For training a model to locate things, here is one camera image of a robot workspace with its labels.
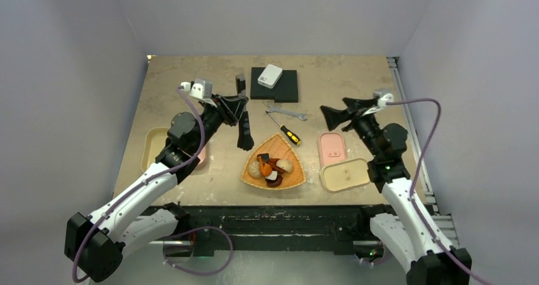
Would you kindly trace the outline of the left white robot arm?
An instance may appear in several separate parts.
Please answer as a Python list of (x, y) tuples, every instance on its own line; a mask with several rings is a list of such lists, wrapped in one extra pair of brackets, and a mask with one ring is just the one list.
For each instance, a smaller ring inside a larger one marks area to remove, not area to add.
[(155, 161), (128, 188), (90, 214), (74, 214), (67, 222), (65, 255), (73, 262), (72, 279), (100, 282), (119, 267), (123, 258), (149, 242), (189, 233), (187, 213), (167, 204), (147, 218), (141, 214), (158, 198), (190, 176), (200, 153), (221, 125), (238, 127), (237, 146), (250, 151), (245, 77), (235, 78), (236, 94), (214, 94), (212, 83), (195, 79), (181, 83), (178, 93), (189, 110), (177, 113), (167, 130), (165, 145)]

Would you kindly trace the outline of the black metal tongs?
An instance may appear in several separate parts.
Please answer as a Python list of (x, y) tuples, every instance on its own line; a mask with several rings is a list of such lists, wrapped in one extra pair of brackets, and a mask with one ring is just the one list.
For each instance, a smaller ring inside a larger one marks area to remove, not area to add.
[(246, 95), (246, 90), (239, 93), (241, 98), (238, 105), (238, 142), (237, 147), (249, 151), (254, 147), (254, 141), (250, 134), (249, 114), (247, 111), (247, 102), (249, 98)]

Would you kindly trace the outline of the orange fried chicken piece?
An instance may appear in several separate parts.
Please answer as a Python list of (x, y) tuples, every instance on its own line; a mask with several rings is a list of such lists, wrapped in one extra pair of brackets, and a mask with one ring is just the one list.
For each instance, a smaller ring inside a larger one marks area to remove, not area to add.
[(271, 166), (267, 164), (266, 162), (264, 162), (264, 160), (261, 157), (258, 157), (258, 162), (259, 162), (259, 172), (261, 176), (262, 177), (270, 176), (273, 172), (273, 169), (271, 168)]

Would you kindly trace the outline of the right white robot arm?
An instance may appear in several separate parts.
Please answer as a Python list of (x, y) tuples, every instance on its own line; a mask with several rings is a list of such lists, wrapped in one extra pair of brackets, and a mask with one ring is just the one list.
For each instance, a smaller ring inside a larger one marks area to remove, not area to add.
[(369, 179), (394, 211), (359, 218), (358, 233), (367, 239), (376, 236), (385, 245), (406, 273), (407, 284), (468, 284), (471, 256), (465, 248), (457, 248), (433, 220), (417, 196), (417, 179), (404, 165), (407, 129), (398, 123), (380, 127), (375, 117), (395, 105), (393, 99), (345, 97), (343, 102), (346, 109), (320, 107), (327, 128), (344, 124), (344, 132), (357, 133), (373, 156), (367, 164)]

